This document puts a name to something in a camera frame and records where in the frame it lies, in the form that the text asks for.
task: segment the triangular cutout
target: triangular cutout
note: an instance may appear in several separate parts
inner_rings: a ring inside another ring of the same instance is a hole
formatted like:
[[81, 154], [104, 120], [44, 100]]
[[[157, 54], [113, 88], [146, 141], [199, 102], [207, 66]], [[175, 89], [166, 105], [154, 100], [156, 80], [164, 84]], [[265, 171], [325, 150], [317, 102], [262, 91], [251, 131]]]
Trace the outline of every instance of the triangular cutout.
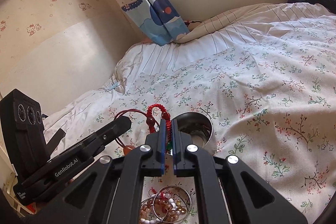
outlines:
[[245, 171], [241, 172], [241, 178], [256, 209], [262, 208], [274, 201], [274, 196], [264, 189], [249, 173]]
[[87, 197], [89, 196], [96, 177], [97, 174], [93, 173], [88, 178], [86, 178], [65, 198], [65, 202], [78, 209], [82, 209], [85, 205]]

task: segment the metal cup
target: metal cup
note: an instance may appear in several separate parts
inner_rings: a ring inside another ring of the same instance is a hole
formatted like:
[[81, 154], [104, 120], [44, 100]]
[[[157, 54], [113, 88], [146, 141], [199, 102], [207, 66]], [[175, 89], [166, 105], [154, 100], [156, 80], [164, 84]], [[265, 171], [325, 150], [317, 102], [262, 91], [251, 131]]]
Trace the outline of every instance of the metal cup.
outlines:
[[198, 112], [186, 112], [176, 116], [178, 130], [191, 135], [193, 144], [214, 155], [217, 148], [216, 134], [207, 116]]

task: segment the bed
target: bed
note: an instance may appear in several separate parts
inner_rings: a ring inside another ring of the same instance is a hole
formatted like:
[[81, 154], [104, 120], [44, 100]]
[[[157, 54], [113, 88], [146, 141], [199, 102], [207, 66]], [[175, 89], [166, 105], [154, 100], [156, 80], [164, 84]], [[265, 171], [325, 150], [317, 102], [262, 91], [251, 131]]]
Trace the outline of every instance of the bed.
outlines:
[[[134, 45], [103, 87], [44, 120], [45, 138], [67, 133], [55, 156], [120, 110], [160, 103], [172, 117], [200, 112], [216, 132], [216, 156], [240, 157], [313, 223], [336, 186], [335, 28], [336, 16], [321, 5], [259, 4], [206, 20], [187, 43]], [[145, 120], [129, 117], [122, 140], [141, 145]], [[102, 155], [123, 152], [114, 142]], [[196, 202], [193, 180], [174, 177], [167, 161], [165, 176], [145, 179], [143, 197], [177, 184]], [[198, 223], [193, 207], [188, 223]]]

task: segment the silver screw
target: silver screw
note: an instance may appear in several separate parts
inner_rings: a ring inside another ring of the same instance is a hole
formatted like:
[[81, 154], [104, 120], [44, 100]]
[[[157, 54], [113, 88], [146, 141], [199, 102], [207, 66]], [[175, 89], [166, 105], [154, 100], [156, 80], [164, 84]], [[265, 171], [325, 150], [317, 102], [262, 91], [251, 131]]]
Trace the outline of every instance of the silver screw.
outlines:
[[109, 156], [102, 156], [99, 161], [101, 164], [108, 164], [111, 161], [111, 158]]
[[227, 161], [229, 162], [229, 163], [231, 163], [231, 164], [236, 164], [237, 162], [238, 162], [238, 157], [237, 156], [229, 156], [229, 157], [227, 157]]
[[187, 146], [187, 150], [189, 152], [196, 152], [198, 150], [198, 147], [197, 147], [197, 145], [190, 144], [190, 145]]
[[151, 150], [151, 147], [148, 144], [144, 144], [144, 145], [140, 146], [140, 150], [142, 152], [148, 152], [149, 150]]

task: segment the camera lens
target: camera lens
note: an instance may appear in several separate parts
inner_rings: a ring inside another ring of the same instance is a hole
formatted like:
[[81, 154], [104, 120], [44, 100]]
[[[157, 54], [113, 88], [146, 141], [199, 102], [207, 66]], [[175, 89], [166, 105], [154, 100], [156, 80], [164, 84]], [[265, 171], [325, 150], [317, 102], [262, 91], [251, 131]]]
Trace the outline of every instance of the camera lens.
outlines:
[[29, 106], [28, 107], [28, 120], [31, 124], [35, 124], [35, 113], [34, 110]]
[[24, 122], [26, 120], [26, 112], [25, 112], [25, 108], [23, 107], [23, 105], [19, 105], [17, 111], [19, 113], [20, 120]]
[[36, 119], [37, 119], [38, 123], [42, 123], [42, 117], [41, 117], [41, 113], [39, 111], [36, 112]]

